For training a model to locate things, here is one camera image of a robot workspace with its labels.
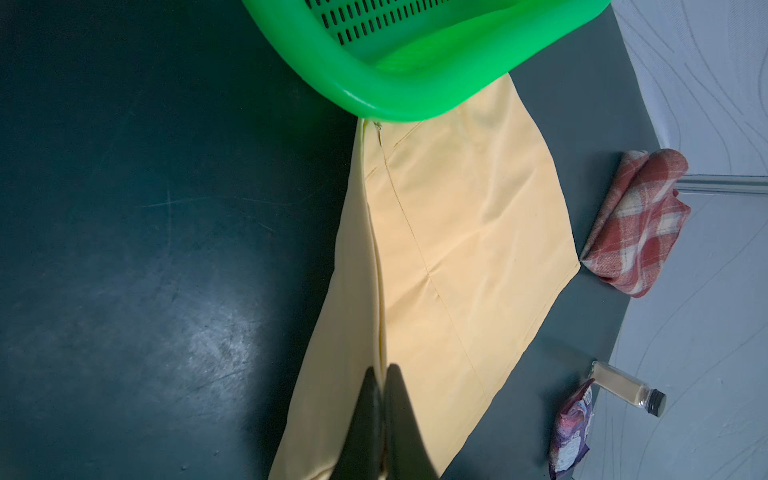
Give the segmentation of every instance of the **seam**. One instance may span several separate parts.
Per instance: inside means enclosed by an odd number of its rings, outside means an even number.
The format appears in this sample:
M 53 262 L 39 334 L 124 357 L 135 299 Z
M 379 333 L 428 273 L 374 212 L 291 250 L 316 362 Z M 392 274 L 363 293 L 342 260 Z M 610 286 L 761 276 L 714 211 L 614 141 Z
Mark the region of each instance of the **seam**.
M 373 175 L 377 170 L 379 169 L 379 165 L 376 165 L 373 170 L 368 172 L 368 174 L 362 179 L 362 181 L 368 180 L 371 175 Z
M 409 230 L 411 230 L 411 237 L 413 237 L 413 243 L 416 244 L 416 249 L 419 251 L 419 257 L 421 257 L 422 259 L 422 264 L 424 265 L 424 271 L 427 274 L 427 280 L 429 281 L 429 284 L 432 285 L 432 288 L 435 289 L 435 293 L 437 294 L 437 297 L 440 299 L 440 303 L 442 304 L 442 307 L 445 309 L 445 313 L 448 315 L 448 319 L 451 321 L 451 327 L 453 328 L 453 333 L 456 335 L 458 344 L 462 346 L 462 350 L 464 350 L 464 356 L 467 357 L 467 361 L 469 362 L 469 365 L 472 367 L 472 371 L 475 373 L 475 377 L 477 378 L 478 383 L 480 384 L 480 388 L 482 389 L 482 394 L 485 397 L 485 401 L 488 402 L 488 393 L 485 392 L 485 386 L 482 384 L 482 379 L 480 378 L 480 375 L 478 374 L 478 371 L 475 368 L 475 364 L 472 363 L 472 358 L 470 358 L 469 354 L 467 353 L 466 347 L 464 347 L 464 342 L 462 342 L 462 338 L 458 334 L 458 331 L 456 330 L 456 324 L 453 321 L 451 312 L 450 310 L 448 310 L 448 306 L 445 305 L 445 301 L 442 299 L 442 295 L 440 295 L 439 290 L 437 290 L 437 286 L 435 285 L 435 282 L 432 279 L 432 273 L 429 271 L 429 268 L 427 267 L 426 260 L 424 260 L 424 253 L 422 253 L 422 248 L 419 246 L 419 242 L 416 240 L 416 235 L 413 233 L 413 227 L 411 227 L 411 220 L 408 220 L 408 215 L 406 215 L 406 210 L 402 207 L 400 196 L 397 194 L 397 189 L 395 189 L 395 182 L 392 180 L 392 174 L 389 172 L 389 165 L 387 164 L 388 158 L 386 157 L 386 152 L 384 153 L 385 153 L 384 168 L 386 169 L 387 177 L 389 178 L 389 184 L 392 185 L 392 192 L 395 194 L 395 199 L 397 199 L 397 204 L 400 206 L 400 211 L 402 212 L 403 217 L 406 219 L 406 223 L 408 224 Z
M 402 141 L 403 141 L 403 140 L 405 140 L 406 138 L 410 137 L 410 136 L 411 136 L 411 134 L 412 134 L 412 133 L 413 133 L 413 132 L 416 130 L 416 128 L 419 128 L 419 127 L 421 127 L 423 123 L 424 123 L 424 121 L 422 120 L 422 121 L 420 121 L 419 123 L 417 123 L 416 125 L 414 125 L 414 126 L 413 126 L 413 128 L 411 128 L 410 130 L 408 130 L 408 133 L 407 133 L 407 134 L 403 135 L 403 136 L 402 136 L 402 138 L 400 138 L 400 140 L 398 140 L 397 142 L 395 142 L 395 144 L 394 144 L 394 145 L 392 145 L 392 153 L 391 153 L 391 154 L 394 154 L 394 153 L 395 153 L 395 150 L 397 150 L 397 147 L 398 147 L 398 146 L 399 146 L 399 145 L 402 143 Z M 386 155 L 386 152 L 384 151 L 384 160 L 386 161 L 386 160 L 387 160 L 387 158 L 388 158 L 388 157 L 387 157 L 387 155 Z

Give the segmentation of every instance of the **red plaid towel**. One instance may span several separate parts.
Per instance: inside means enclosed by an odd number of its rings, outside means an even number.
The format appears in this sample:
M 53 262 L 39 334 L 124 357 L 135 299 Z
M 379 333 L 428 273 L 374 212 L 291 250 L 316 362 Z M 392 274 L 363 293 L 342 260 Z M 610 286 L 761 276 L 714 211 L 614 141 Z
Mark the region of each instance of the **red plaid towel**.
M 687 171 L 675 150 L 625 152 L 581 262 L 622 292 L 645 295 L 690 215 L 673 189 Z

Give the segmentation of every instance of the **jar lid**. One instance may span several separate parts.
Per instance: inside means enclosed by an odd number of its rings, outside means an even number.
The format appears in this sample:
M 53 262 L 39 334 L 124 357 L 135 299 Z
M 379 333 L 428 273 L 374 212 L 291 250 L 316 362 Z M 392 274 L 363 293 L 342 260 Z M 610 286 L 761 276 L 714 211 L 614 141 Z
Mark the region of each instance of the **jar lid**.
M 659 392 L 658 390 L 654 389 L 653 392 L 650 393 L 650 396 L 648 398 L 648 405 L 646 407 L 646 410 L 651 415 L 655 415 L 657 417 L 660 417 L 662 413 L 664 413 L 664 407 L 667 406 L 667 396 L 664 395 L 662 392 Z

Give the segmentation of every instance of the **yellow fabric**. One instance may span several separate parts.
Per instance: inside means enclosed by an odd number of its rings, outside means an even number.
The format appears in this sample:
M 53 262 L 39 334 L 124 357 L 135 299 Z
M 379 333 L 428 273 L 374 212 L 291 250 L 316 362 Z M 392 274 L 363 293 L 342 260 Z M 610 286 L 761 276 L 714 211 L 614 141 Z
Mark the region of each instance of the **yellow fabric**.
M 366 368 L 381 382 L 388 361 L 442 474 L 578 268 L 509 76 L 429 121 L 359 121 L 336 269 L 270 479 L 327 478 Z

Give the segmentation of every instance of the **purple wrapper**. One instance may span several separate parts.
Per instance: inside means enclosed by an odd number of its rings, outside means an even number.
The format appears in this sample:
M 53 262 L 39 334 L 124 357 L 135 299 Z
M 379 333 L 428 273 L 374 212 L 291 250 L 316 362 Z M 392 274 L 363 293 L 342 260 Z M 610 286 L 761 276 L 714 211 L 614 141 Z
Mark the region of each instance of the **purple wrapper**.
M 592 382 L 589 379 L 571 395 L 554 420 L 549 445 L 549 477 L 557 480 L 589 452 L 587 434 L 592 422 Z

